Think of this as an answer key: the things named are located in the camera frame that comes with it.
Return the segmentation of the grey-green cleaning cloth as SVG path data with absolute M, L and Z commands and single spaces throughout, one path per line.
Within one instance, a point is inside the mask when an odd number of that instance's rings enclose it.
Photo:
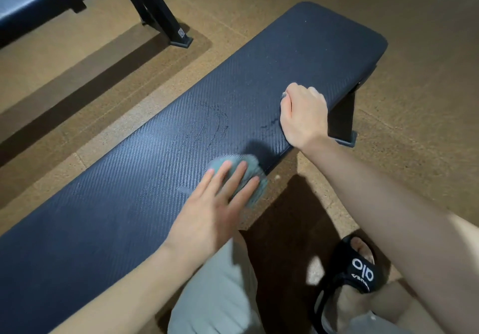
M 248 202 L 246 203 L 246 207 L 248 209 L 252 209 L 255 204 L 258 202 L 258 200 L 262 197 L 262 195 L 265 193 L 268 180 L 265 172 L 263 169 L 260 167 L 259 160 L 254 156 L 254 155 L 225 155 L 225 156 L 219 156 L 214 158 L 206 167 L 206 170 L 214 170 L 215 173 L 217 173 L 218 169 L 224 164 L 225 161 L 230 161 L 231 162 L 231 168 L 229 172 L 227 173 L 226 177 L 223 180 L 223 185 L 227 180 L 231 178 L 231 176 L 234 174 L 236 171 L 238 165 L 241 162 L 246 162 L 247 163 L 247 170 L 243 174 L 243 177 L 237 186 L 236 190 L 234 191 L 232 198 L 234 198 L 238 192 L 240 192 L 244 186 L 249 182 L 254 177 L 259 178 L 259 184 L 251 197 L 249 198 Z

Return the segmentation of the light grey shorts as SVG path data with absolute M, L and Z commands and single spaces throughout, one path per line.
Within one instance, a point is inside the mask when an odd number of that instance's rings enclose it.
M 167 334 L 265 334 L 257 288 L 246 242 L 236 231 L 185 285 Z

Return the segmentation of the person's left forearm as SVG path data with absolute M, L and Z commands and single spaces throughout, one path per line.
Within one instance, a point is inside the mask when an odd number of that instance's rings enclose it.
M 50 334 L 135 334 L 212 255 L 208 241 L 167 240 Z

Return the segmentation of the person's right forearm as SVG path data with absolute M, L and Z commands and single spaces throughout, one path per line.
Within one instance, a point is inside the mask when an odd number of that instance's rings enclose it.
M 327 136 L 295 143 L 450 334 L 479 334 L 479 227 L 357 159 Z

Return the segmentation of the person's right hand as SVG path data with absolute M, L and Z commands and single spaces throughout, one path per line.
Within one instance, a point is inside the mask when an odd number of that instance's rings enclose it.
M 290 96 L 292 101 L 294 132 L 283 132 L 290 145 L 306 152 L 328 137 L 328 108 L 323 94 L 314 87 L 291 83 L 282 96 Z

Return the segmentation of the black slide sandal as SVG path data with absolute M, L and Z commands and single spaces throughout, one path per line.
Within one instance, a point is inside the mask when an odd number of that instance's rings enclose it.
M 375 258 L 356 234 L 338 243 L 310 316 L 312 334 L 345 334 L 354 331 L 356 323 L 369 324 L 374 315 L 371 299 L 385 282 Z

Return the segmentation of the person's left hand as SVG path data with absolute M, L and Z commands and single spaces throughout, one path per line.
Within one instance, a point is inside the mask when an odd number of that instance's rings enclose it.
M 216 173 L 212 205 L 189 204 L 189 198 L 174 221 L 161 249 L 172 255 L 183 270 L 194 271 L 215 254 L 233 235 L 246 205 L 223 203 L 223 180 L 231 168 L 225 161 Z M 248 199 L 259 184 L 254 177 L 244 186 Z

